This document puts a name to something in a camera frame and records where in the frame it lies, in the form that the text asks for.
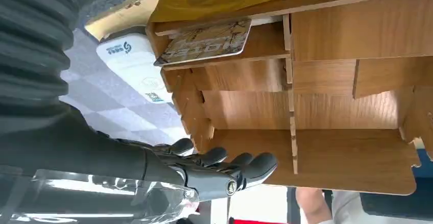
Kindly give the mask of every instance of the blue logo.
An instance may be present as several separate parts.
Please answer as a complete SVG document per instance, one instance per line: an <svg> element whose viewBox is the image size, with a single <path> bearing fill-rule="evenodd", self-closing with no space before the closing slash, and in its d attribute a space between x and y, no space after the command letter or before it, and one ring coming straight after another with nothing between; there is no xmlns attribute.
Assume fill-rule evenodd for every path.
<svg viewBox="0 0 433 224"><path fill-rule="evenodd" d="M123 44L123 47L125 48L125 53L126 54L128 54L131 51L131 49L132 49L132 46L130 44L128 44L126 41Z"/></svg>

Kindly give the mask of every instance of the red object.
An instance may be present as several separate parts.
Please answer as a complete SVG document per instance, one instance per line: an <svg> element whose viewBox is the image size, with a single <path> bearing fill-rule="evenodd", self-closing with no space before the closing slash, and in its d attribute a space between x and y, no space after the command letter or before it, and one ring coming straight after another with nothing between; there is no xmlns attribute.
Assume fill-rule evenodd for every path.
<svg viewBox="0 0 433 224"><path fill-rule="evenodd" d="M262 222L262 221L255 221L255 220L235 220L235 219L233 219L233 222L231 222L231 224L281 224L281 223Z"/></svg>

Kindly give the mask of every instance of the white sleeve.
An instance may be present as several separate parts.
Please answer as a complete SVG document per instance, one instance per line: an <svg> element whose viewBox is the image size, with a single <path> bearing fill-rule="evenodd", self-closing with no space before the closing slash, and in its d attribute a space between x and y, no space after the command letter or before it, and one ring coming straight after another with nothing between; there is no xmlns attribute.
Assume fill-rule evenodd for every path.
<svg viewBox="0 0 433 224"><path fill-rule="evenodd" d="M322 221L321 223L318 224L335 224L333 220L326 220L326 221Z"/></svg>

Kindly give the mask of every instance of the person's arm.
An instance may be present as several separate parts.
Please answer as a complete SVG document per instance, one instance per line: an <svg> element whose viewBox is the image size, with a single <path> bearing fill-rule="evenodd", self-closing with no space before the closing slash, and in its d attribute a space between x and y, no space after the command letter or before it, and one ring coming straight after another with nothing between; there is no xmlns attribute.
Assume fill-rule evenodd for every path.
<svg viewBox="0 0 433 224"><path fill-rule="evenodd" d="M296 189L296 201L304 211L308 224L319 224L332 220L331 211L325 202L321 189L298 187Z"/></svg>

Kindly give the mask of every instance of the metal screw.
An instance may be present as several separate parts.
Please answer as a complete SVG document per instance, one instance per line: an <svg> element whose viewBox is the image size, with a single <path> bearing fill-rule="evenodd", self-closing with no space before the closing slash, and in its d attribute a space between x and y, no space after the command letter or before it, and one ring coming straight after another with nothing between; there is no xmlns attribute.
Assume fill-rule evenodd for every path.
<svg viewBox="0 0 433 224"><path fill-rule="evenodd" d="M237 183L235 180L231 179L227 183L227 195L232 196L236 192Z"/></svg>

